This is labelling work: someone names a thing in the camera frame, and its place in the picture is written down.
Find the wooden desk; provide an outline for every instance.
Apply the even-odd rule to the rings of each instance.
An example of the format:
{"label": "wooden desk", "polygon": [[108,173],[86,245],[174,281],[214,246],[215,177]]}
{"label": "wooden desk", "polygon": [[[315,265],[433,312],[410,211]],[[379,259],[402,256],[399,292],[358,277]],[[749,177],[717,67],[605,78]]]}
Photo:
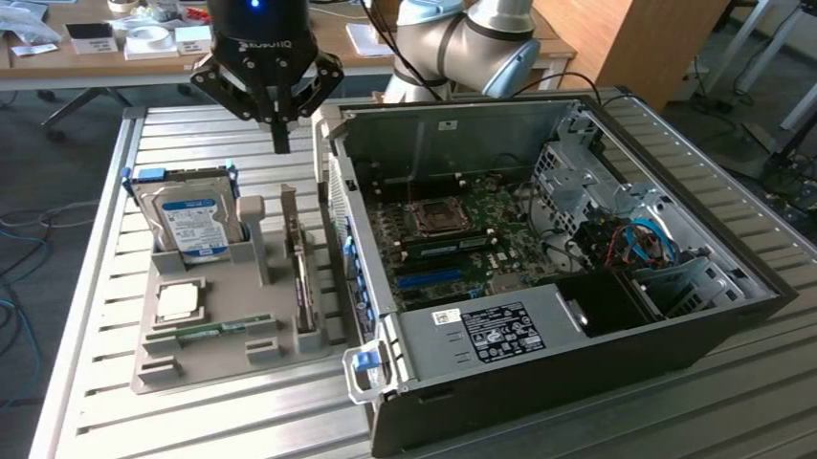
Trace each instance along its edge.
{"label": "wooden desk", "polygon": [[[319,8],[351,16],[363,15],[361,8],[351,5],[322,5]],[[16,36],[8,33],[7,38],[0,40],[0,91],[189,82],[193,63],[202,55],[128,61],[122,52],[102,55],[78,55],[74,52],[64,24],[100,22],[111,18],[114,13],[104,0],[79,0],[72,5],[50,5],[46,23],[67,41],[60,43],[60,50],[54,53],[18,57],[8,48],[20,43]],[[560,72],[576,51],[557,37],[538,15],[537,20],[536,37],[542,40],[537,68]],[[355,53],[346,33],[346,23],[366,21],[350,21],[317,11],[311,21],[319,47],[338,55],[346,75],[387,75],[393,72],[393,57],[367,58]]]}

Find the desk clutter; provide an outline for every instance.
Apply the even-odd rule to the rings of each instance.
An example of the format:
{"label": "desk clutter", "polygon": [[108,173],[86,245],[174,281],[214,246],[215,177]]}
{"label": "desk clutter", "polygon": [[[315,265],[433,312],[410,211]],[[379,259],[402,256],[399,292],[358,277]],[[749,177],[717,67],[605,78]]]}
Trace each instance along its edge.
{"label": "desk clutter", "polygon": [[182,6],[177,0],[148,0],[147,7],[136,5],[132,0],[108,0],[110,9],[128,15],[102,22],[60,24],[64,37],[44,23],[46,5],[0,0],[0,37],[4,31],[18,36],[26,45],[12,47],[18,56],[56,51],[66,39],[78,55],[122,52],[126,60],[210,52],[206,11]]}

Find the metal slat table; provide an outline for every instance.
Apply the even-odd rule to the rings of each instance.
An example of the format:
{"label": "metal slat table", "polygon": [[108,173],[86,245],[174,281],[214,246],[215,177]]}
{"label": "metal slat table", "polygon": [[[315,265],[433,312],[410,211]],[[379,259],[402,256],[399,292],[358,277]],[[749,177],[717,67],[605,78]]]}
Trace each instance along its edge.
{"label": "metal slat table", "polygon": [[[608,109],[801,296],[688,370],[405,457],[783,458],[817,450],[817,251],[637,100]],[[628,178],[644,180],[608,146]],[[190,168],[231,159],[243,194],[267,200],[267,232],[282,223],[279,185],[294,185],[321,244],[323,297],[337,305],[309,128],[295,133],[295,153],[271,149],[255,124],[217,106],[150,109],[124,120],[32,457],[369,457],[365,411],[346,397],[338,317],[337,352],[321,361],[161,394],[138,396],[128,387],[153,240],[119,187],[122,166]]]}

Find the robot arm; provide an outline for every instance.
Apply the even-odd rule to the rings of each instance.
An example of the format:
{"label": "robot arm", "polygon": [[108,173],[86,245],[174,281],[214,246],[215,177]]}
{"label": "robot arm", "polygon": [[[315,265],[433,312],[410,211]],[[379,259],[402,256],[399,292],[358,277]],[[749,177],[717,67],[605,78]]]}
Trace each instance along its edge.
{"label": "robot arm", "polygon": [[[270,125],[277,153],[289,153],[287,124],[309,117],[343,79],[337,56],[321,52],[307,0],[209,0],[211,53],[191,83],[242,120]],[[297,94],[311,64],[317,76]]]}
{"label": "robot arm", "polygon": [[[494,98],[518,89],[540,56],[530,8],[532,0],[481,0],[468,12],[462,0],[403,0],[397,47],[441,98],[452,98],[450,81]],[[428,100],[395,59],[385,101]]]}

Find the blue pcie slot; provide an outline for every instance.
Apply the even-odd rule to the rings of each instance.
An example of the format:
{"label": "blue pcie slot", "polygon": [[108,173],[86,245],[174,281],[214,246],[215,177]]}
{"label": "blue pcie slot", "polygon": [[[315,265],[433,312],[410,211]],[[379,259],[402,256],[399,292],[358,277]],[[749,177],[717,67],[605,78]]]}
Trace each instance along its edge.
{"label": "blue pcie slot", "polygon": [[462,277],[462,270],[446,270],[437,273],[405,275],[397,278],[397,288],[409,289],[440,282],[452,282]]}

